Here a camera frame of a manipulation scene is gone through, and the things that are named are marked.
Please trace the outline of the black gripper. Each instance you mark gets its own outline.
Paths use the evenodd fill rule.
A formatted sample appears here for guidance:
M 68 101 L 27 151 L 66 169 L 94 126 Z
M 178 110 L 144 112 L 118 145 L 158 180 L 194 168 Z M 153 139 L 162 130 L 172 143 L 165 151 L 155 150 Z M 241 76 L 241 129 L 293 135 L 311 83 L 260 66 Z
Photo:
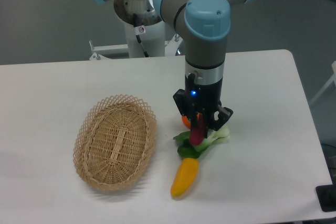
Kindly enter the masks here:
M 180 114 L 189 118 L 190 129 L 197 126 L 200 113 L 204 138 L 208 138 L 209 130 L 219 130 L 233 115 L 233 110 L 223 107 L 220 101 L 222 82 L 197 84 L 196 75 L 191 73 L 185 77 L 185 89 L 179 89 L 173 95 Z

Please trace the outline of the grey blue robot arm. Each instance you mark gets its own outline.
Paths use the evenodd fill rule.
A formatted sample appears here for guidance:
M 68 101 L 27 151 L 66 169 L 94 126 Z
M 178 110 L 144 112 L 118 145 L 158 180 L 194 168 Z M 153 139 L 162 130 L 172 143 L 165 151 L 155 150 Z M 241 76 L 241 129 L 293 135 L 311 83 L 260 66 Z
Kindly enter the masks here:
M 109 0 L 95 0 L 104 3 Z M 221 103 L 230 9 L 250 0 L 113 0 L 124 25 L 131 58 L 164 55 L 164 26 L 185 45 L 185 87 L 173 98 L 191 122 L 193 135 L 207 137 L 232 116 Z

